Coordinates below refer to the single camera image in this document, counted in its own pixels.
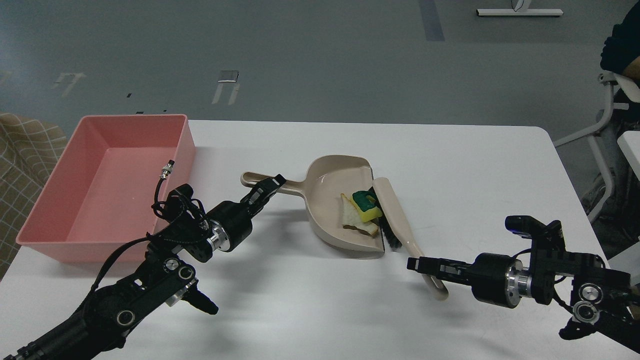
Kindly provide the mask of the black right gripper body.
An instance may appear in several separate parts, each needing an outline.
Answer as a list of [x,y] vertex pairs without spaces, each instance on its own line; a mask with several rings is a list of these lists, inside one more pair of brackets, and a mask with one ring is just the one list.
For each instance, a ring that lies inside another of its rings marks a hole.
[[531,298],[529,269],[521,260],[494,253],[481,253],[466,269],[471,293],[490,305],[516,308],[521,298]]

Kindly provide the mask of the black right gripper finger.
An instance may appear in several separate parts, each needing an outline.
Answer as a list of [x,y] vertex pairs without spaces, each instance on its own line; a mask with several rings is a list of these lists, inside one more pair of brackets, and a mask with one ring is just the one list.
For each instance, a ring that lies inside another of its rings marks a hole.
[[418,273],[463,273],[473,266],[461,260],[452,260],[436,257],[409,257],[406,268]]
[[473,281],[470,276],[466,272],[462,273],[448,273],[448,272],[438,272],[435,275],[431,275],[440,281],[448,281],[455,284],[465,285],[468,287],[473,286]]

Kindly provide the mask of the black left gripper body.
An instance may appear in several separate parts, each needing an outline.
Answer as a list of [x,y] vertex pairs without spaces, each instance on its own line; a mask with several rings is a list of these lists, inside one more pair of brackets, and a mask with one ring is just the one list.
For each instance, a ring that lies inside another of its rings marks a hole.
[[225,200],[206,212],[212,225],[215,250],[231,252],[244,241],[253,230],[253,214],[246,202]]

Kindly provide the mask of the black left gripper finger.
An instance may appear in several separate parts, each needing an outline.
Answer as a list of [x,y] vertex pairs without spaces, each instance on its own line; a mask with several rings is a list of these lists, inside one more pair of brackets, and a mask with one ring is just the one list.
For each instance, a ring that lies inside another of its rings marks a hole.
[[250,218],[260,213],[286,182],[286,178],[281,174],[258,181],[250,191]]
[[272,198],[274,193],[274,182],[259,181],[249,193],[244,196],[240,203],[247,206],[249,210],[261,210]]

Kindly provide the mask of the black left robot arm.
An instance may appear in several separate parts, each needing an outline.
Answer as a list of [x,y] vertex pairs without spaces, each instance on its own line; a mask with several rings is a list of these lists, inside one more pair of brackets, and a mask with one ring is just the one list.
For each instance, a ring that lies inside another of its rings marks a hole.
[[[163,166],[151,205],[166,226],[119,246],[100,267],[87,296],[71,316],[9,354],[9,360],[91,360],[100,353],[121,349],[128,335],[163,304],[185,301],[209,315],[218,313],[218,306],[198,289],[195,268],[179,253],[187,251],[205,264],[215,251],[233,251],[252,232],[253,218],[287,181],[281,174],[263,178],[239,202],[226,200],[205,210],[188,183],[160,200],[160,189],[174,164],[169,160]],[[142,243],[146,244],[144,259],[137,269],[112,285],[101,286],[119,257]]]

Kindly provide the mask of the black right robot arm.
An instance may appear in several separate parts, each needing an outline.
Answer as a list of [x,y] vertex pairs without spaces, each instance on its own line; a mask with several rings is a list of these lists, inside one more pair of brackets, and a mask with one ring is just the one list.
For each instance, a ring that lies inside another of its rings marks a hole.
[[407,269],[440,281],[469,286],[476,300],[516,308],[527,297],[540,305],[555,301],[570,319],[558,331],[563,340],[601,333],[634,352],[640,349],[639,321],[631,306],[639,296],[629,273],[606,268],[601,256],[568,251],[562,223],[544,224],[529,215],[505,218],[506,230],[531,241],[525,267],[518,255],[480,253],[473,263],[460,260],[410,257]]

